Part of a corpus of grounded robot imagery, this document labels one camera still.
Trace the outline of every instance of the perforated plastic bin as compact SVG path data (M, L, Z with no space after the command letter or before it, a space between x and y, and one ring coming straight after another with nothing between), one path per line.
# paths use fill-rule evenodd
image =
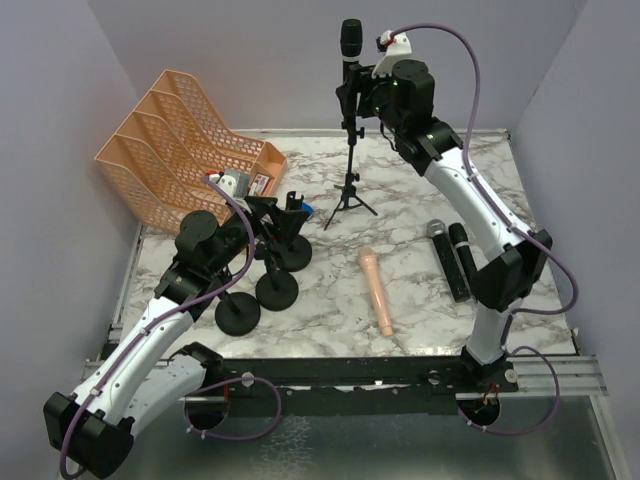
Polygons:
M191 75L165 71L96 156L131 210L148 226L177 233L198 209L219 222L230 215L202 183L209 170L234 168L268 179L275 193L287 162L269 142L233 133Z

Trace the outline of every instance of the gray wall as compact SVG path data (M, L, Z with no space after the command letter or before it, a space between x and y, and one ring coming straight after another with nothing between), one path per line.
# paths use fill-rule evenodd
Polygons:
M235 128L340 128L340 24L360 18L363 62L386 29L440 22L469 37L480 59L479 128L513 127L585 0L89 0L138 94L165 68L196 75ZM437 112L466 125L473 91L462 45L411 35L437 82Z
M636 478L639 22L637 0L589 0L513 132L536 219L580 282L582 296L568 318L584 351L598 355Z
M84 0L2 2L0 63L0 476L52 478L42 406L105 339L136 229L92 158L136 96Z

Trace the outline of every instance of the pink microphone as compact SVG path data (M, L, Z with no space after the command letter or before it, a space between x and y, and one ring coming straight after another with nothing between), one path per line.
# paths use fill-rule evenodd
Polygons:
M365 277L367 277L371 302L378 316L380 332L382 332L383 336L388 337L393 334L393 329L391 328L391 315L389 315L389 309L387 308L387 300L384 297L384 289L382 288L382 282L380 282L380 275L378 274L378 257L372 248L365 247L360 250L358 258L360 267Z

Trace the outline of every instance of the basket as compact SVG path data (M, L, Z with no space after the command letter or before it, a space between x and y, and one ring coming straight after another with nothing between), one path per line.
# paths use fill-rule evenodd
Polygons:
M166 70L96 156L144 225L178 233L194 210L220 223L229 207L202 183L210 170L234 168L257 175L273 196L287 161L271 143L237 135L222 121L194 77Z

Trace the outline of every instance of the marble tabletop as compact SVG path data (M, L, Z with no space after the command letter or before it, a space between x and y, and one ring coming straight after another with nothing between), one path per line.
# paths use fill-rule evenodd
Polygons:
M476 304L454 303L435 249L425 236L429 220L461 221L448 201L419 177L379 136L361 140L354 171L358 194L374 207L340 212L327 231L323 226L339 200L334 184L343 182L347 163L344 137L269 138L288 158L289 169L279 189L279 202L296 190L315 209L302 234L313 245L311 264L294 273L300 285L296 303L283 312L262 310L257 328L234 338L224 335L214 320L215 302L168 350L198 341L225 357L349 357L391 355L454 355L471 333ZM525 222L533 225L524 191L506 136L476 135L471 155L489 184ZM393 317L394 335L382 337L357 261L364 246L379 256L380 275ZM486 262L477 247L481 267ZM126 334L140 318L160 276L175 253L173 236L148 231L122 321ZM238 270L244 261L231 265ZM255 262L231 291L253 293L265 272ZM554 309L558 294L549 267L535 285L525 306ZM574 353L563 315L519 314L508 341L509 349L529 345L544 353Z

